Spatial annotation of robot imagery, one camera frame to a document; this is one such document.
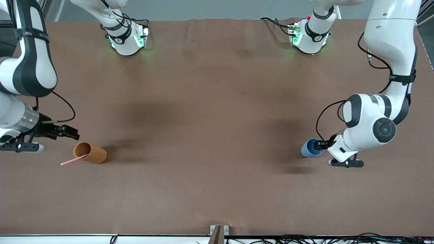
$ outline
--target metal bracket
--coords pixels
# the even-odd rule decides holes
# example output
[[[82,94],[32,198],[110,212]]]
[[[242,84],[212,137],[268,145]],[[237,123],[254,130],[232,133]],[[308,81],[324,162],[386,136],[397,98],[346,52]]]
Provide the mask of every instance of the metal bracket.
[[[212,235],[208,244],[224,244],[224,236],[229,234],[229,225],[211,225]]]
[[[210,225],[210,235],[213,234],[215,227],[218,225],[220,225],[220,224]],[[221,226],[223,227],[224,235],[229,235],[229,225],[221,225]]]
[[[327,164],[330,166],[336,166],[336,167],[345,167],[345,168],[361,168],[365,165],[365,163],[362,160],[359,159],[347,159],[345,162],[339,162],[334,158],[331,158],[327,161]]]
[[[148,42],[149,27],[145,27],[142,24],[136,23],[137,33],[134,35],[137,46],[146,48],[146,43]]]
[[[302,37],[302,31],[301,31],[301,22],[294,23],[292,25],[288,25],[288,33],[292,35],[296,35],[296,37],[289,36],[289,43],[291,46],[298,45],[299,40]]]

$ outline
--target black circular joint cap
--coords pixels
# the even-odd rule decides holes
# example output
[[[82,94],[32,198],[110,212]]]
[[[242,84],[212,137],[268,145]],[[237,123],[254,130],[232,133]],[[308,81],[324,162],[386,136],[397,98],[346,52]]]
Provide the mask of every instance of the black circular joint cap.
[[[0,138],[0,143],[5,143],[5,142],[9,141],[10,139],[12,139],[12,136],[4,135]]]
[[[391,141],[396,134],[396,126],[393,121],[388,118],[381,118],[375,121],[372,128],[375,138],[381,143]]]

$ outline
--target black band on robot arm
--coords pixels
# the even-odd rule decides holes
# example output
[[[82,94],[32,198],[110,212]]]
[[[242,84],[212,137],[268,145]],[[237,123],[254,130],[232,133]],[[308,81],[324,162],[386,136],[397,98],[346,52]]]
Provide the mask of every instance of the black band on robot arm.
[[[304,26],[306,29],[306,34],[308,36],[310,36],[312,38],[312,41],[317,43],[322,41],[322,39],[324,39],[325,36],[327,36],[327,34],[329,33],[330,30],[328,30],[326,33],[322,33],[322,34],[318,34],[316,32],[313,32],[310,28],[309,28],[309,21],[306,22],[306,25]]]
[[[128,29],[125,33],[123,33],[120,36],[112,36],[108,35],[115,43],[117,44],[124,44],[125,40],[130,36],[131,34],[131,26],[128,26]]]
[[[103,27],[105,30],[118,30],[118,29],[121,29],[122,27],[125,27],[124,23],[125,23],[125,18],[122,18],[122,21],[117,26],[114,26],[114,27],[103,26]]]
[[[331,7],[329,8],[329,13],[328,13],[326,16],[321,16],[321,15],[318,15],[317,13],[315,13],[315,9],[313,9],[313,15],[314,15],[317,19],[320,19],[320,20],[326,20],[326,19],[328,19],[328,18],[333,14],[334,11],[335,11],[335,6],[331,6]]]
[[[54,70],[54,73],[56,71],[51,60],[48,45],[49,38],[41,8],[37,1],[26,0],[15,2],[13,0],[7,0],[7,4],[9,14],[14,23],[15,34],[20,40],[20,45],[23,46],[21,48],[23,52],[21,53],[22,57],[20,63],[16,66],[15,70],[11,70],[13,73],[11,82],[19,95],[35,97],[46,96],[54,90],[55,85],[49,88],[42,86],[40,79],[44,79],[44,75],[36,75],[36,63],[38,62],[37,47],[42,47],[41,50],[46,52],[45,54],[48,56],[48,59],[44,61],[43,65],[48,69]],[[45,45],[45,47],[40,46],[40,43],[38,43],[39,46],[37,46],[37,39],[43,40],[44,44],[42,45]],[[14,92],[12,90],[7,91],[5,86],[0,86],[0,90],[7,94]]]
[[[48,34],[47,32],[43,32],[31,27],[26,27],[24,29],[15,29],[15,36],[16,38],[19,40],[21,37],[25,37],[25,36],[31,36],[31,37],[35,37],[41,40],[44,40],[46,42],[50,42],[50,40],[48,39]]]

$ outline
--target green led light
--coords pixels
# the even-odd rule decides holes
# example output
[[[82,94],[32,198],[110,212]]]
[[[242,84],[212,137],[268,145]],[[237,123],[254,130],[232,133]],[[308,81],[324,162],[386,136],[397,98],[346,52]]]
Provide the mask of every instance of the green led light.
[[[135,38],[135,40],[136,40],[136,43],[137,43],[137,46],[138,47],[143,47],[143,38],[141,37],[141,36],[134,36],[134,38]]]
[[[110,42],[112,43],[112,48],[115,48],[115,45],[113,44],[113,41],[112,41],[112,39],[111,39],[111,37],[109,36],[109,38],[108,38],[109,40],[110,40]]]

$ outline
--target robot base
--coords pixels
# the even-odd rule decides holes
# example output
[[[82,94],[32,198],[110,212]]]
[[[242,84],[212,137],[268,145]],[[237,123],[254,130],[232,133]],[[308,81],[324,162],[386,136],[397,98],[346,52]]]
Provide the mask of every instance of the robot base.
[[[320,49],[326,44],[327,34],[318,42],[314,42],[310,36],[306,34],[305,25],[308,22],[307,19],[303,19],[300,22],[294,23],[293,25],[288,25],[289,34],[294,34],[295,36],[289,36],[289,43],[291,46],[297,47],[300,51],[307,54],[315,54],[320,51]]]
[[[149,28],[135,22],[131,22],[131,34],[123,44],[118,44],[117,39],[112,40],[112,47],[123,56],[130,56],[138,52],[141,48],[146,48]]]

